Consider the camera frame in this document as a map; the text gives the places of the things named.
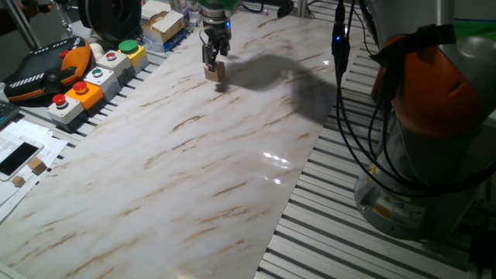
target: wooden block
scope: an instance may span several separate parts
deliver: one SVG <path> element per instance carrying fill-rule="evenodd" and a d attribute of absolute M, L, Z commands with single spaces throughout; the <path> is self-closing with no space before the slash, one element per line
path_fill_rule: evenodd
<path fill-rule="evenodd" d="M 33 173 L 36 175 L 40 175 L 47 169 L 45 163 L 38 157 L 34 157 L 34 159 L 28 163 L 28 166 L 31 167 L 31 170 L 33 170 Z"/>
<path fill-rule="evenodd" d="M 207 66 L 204 66 L 205 78 L 210 81 L 219 82 L 226 76 L 226 66 L 221 61 L 216 61 L 217 68 L 215 71 L 209 71 Z"/>
<path fill-rule="evenodd" d="M 12 183 L 17 187 L 17 188 L 21 188 L 25 183 L 26 181 L 24 180 L 24 178 L 20 177 L 19 175 L 14 177 L 12 179 Z"/>

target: sticker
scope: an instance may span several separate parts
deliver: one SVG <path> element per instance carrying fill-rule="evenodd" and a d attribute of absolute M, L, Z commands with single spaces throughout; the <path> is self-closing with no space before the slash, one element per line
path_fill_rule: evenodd
<path fill-rule="evenodd" d="M 377 168 L 377 167 L 375 166 L 375 164 L 372 164 L 372 167 L 369 169 L 370 174 L 374 175 L 374 173 L 375 173 L 375 169 L 376 169 L 376 168 Z M 371 181 L 371 180 L 372 180 L 372 178 L 370 178 L 370 176 L 369 176 L 369 175 L 367 175 L 367 182 L 369 182 L 369 181 Z"/>
<path fill-rule="evenodd" d="M 387 209 L 385 206 L 381 205 L 380 203 L 376 203 L 374 206 L 374 212 L 376 212 L 378 215 L 383 217 L 384 219 L 391 219 L 391 216 L 393 215 L 393 212 L 390 209 Z"/>
<path fill-rule="evenodd" d="M 380 197 L 374 206 L 374 212 L 382 218 L 413 229 L 422 223 L 426 209 L 386 195 Z"/>

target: marble surface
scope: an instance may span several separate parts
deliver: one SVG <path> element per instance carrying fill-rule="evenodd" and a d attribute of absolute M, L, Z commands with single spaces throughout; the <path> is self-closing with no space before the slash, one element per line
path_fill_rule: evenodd
<path fill-rule="evenodd" d="M 0 262 L 28 278 L 253 278 L 335 99 L 332 24 L 232 20 L 226 80 L 205 80 L 196 31 L 0 225 Z"/>

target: red button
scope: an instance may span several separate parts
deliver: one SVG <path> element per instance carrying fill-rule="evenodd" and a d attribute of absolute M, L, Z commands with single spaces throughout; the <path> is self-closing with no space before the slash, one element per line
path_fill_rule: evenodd
<path fill-rule="evenodd" d="M 68 54 L 69 54 L 69 50 L 64 50 L 64 51 L 62 51 L 61 53 L 59 53 L 59 56 L 60 56 L 60 58 L 62 58 L 62 59 L 63 59 L 63 58 L 64 58 L 66 55 L 68 55 Z"/>
<path fill-rule="evenodd" d="M 117 58 L 115 53 L 107 53 L 107 55 L 105 55 L 105 56 L 107 57 L 107 60 L 109 60 L 109 61 L 115 60 Z"/>
<path fill-rule="evenodd" d="M 55 105 L 63 105 L 65 104 L 65 95 L 64 94 L 57 94 L 52 98 L 52 102 L 55 103 Z"/>
<path fill-rule="evenodd" d="M 84 93 L 88 85 L 84 81 L 78 81 L 74 85 L 72 85 L 72 89 L 74 89 L 77 93 Z"/>

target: green button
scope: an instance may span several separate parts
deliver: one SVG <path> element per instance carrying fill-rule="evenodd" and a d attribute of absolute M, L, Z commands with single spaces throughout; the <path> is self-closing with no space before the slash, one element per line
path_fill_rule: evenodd
<path fill-rule="evenodd" d="M 138 43 L 135 40 L 125 40 L 124 42 L 119 44 L 119 49 L 123 53 L 134 53 L 138 50 Z"/>
<path fill-rule="evenodd" d="M 93 77 L 99 78 L 103 75 L 103 72 L 100 69 L 95 69 L 91 72 L 91 74 L 93 74 Z"/>

